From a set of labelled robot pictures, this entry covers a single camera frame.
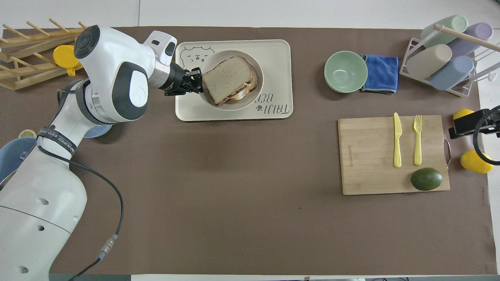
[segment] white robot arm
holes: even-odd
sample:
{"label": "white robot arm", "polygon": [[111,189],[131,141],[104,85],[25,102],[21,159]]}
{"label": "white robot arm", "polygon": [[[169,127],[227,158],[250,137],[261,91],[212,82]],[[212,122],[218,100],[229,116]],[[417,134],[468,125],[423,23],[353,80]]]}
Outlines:
{"label": "white robot arm", "polygon": [[165,90],[166,96],[203,91],[199,68],[184,70],[172,62],[176,44],[159,31],[140,44],[99,25],[78,37],[74,55],[89,79],[60,91],[57,115],[40,130],[22,165],[0,184],[0,280],[49,280],[49,269],[87,202],[82,182],[63,160],[72,158],[89,129],[139,119],[148,107],[149,88]]}

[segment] knife blade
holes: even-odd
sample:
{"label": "knife blade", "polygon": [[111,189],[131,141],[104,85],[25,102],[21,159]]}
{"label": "knife blade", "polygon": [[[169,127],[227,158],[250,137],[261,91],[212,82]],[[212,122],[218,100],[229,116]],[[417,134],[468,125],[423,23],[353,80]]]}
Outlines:
{"label": "knife blade", "polygon": [[397,112],[394,112],[394,167],[401,167],[400,137],[403,134],[401,120]]}

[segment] green bowl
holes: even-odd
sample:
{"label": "green bowl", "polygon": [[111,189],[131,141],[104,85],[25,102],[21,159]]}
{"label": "green bowl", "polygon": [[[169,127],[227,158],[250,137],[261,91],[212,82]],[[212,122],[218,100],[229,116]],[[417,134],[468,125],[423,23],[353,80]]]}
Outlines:
{"label": "green bowl", "polygon": [[367,63],[360,55],[348,50],[332,54],[324,66],[326,83],[339,93],[359,90],[366,83],[367,78]]}

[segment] cutting board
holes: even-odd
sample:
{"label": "cutting board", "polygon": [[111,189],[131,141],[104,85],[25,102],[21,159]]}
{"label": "cutting board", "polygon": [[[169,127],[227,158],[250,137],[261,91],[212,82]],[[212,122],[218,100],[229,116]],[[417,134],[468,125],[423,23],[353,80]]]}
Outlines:
{"label": "cutting board", "polygon": [[440,115],[422,118],[422,165],[415,166],[415,116],[401,116],[402,135],[400,168],[394,167],[393,117],[351,118],[338,120],[342,189],[345,195],[388,194],[420,191],[410,178],[418,169],[431,167],[443,177],[431,191],[450,190],[444,151],[443,124]]}

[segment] white floor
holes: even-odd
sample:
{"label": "white floor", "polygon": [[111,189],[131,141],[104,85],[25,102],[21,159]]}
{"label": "white floor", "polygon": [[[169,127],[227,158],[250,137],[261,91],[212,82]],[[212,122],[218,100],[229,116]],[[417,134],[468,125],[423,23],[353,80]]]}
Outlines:
{"label": "white floor", "polygon": [[[325,27],[423,29],[450,15],[464,15],[470,24],[486,22],[500,43],[500,3],[495,0],[85,0],[54,1],[2,0],[0,23],[13,28],[30,28],[30,21],[41,28],[54,28],[53,18],[64,27],[102,24],[132,26],[241,26],[241,27]],[[500,61],[496,52],[479,62],[482,70]],[[481,108],[500,105],[500,78],[479,82]],[[500,140],[484,137],[484,147],[493,159],[500,159]],[[500,249],[500,167],[488,174],[489,198],[495,244]],[[496,252],[500,271],[500,250]],[[277,280],[304,276],[239,276],[238,280]],[[179,280],[180,275],[134,276],[134,281]],[[198,275],[197,280],[236,280],[235,276]],[[317,276],[316,279],[349,278]]]}

